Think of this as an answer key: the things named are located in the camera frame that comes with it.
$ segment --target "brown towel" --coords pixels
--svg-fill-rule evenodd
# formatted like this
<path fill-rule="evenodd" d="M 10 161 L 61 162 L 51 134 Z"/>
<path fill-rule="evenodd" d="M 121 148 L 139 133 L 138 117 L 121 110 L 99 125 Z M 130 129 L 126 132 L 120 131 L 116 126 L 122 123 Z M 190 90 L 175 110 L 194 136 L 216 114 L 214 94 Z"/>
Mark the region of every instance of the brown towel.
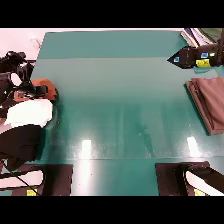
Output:
<path fill-rule="evenodd" d="M 224 78 L 193 78 L 186 86 L 209 134 L 224 133 Z"/>
<path fill-rule="evenodd" d="M 48 93 L 43 98 L 48 100 L 56 100 L 56 95 L 57 95 L 56 88 L 49 79 L 46 79 L 46 78 L 34 79 L 32 80 L 32 83 L 34 86 L 47 86 Z M 23 101 L 29 100 L 28 98 L 20 98 L 17 92 L 14 93 L 14 99 L 16 102 L 23 102 Z"/>

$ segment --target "glossy table surface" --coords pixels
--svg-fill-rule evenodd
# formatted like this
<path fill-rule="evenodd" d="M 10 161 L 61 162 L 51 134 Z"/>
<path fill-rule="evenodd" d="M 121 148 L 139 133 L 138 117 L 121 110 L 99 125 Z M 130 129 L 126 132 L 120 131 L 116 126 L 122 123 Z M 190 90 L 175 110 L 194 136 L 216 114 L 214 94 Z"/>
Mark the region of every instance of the glossy table surface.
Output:
<path fill-rule="evenodd" d="M 59 97 L 35 163 L 74 164 L 71 195 L 158 195 L 156 162 L 208 160 L 224 173 L 224 135 L 208 136 L 184 87 L 222 67 L 167 62 L 184 46 L 176 31 L 47 33 L 32 78 Z"/>

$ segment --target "green table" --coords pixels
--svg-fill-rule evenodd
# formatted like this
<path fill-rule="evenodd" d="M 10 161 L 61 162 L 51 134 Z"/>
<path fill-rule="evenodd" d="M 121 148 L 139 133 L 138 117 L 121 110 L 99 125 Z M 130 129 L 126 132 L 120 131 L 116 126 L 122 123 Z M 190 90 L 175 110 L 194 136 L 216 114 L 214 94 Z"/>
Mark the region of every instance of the green table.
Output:
<path fill-rule="evenodd" d="M 59 99 L 35 163 L 74 164 L 72 195 L 158 195 L 157 162 L 224 173 L 224 135 L 208 136 L 184 87 L 223 71 L 167 62 L 184 46 L 175 31 L 47 33 L 32 78 Z"/>

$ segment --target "black cable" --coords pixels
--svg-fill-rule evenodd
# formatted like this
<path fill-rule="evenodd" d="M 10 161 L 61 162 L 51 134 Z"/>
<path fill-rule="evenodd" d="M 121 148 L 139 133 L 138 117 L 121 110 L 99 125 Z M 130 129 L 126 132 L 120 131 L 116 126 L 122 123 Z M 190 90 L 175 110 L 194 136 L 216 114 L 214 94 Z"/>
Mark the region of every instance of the black cable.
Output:
<path fill-rule="evenodd" d="M 5 163 L 3 162 L 3 160 L 1 160 L 0 163 L 7 169 L 7 167 L 6 167 Z M 33 190 L 37 195 L 41 196 L 39 193 L 37 193 L 37 191 L 36 191 L 33 187 L 31 187 L 29 184 L 27 184 L 24 180 L 22 180 L 21 178 L 15 176 L 13 172 L 11 172 L 11 171 L 9 171 L 9 172 L 10 172 L 10 174 L 12 174 L 14 177 L 16 177 L 16 178 L 19 179 L 21 182 L 23 182 L 27 187 L 29 187 L 31 190 Z"/>

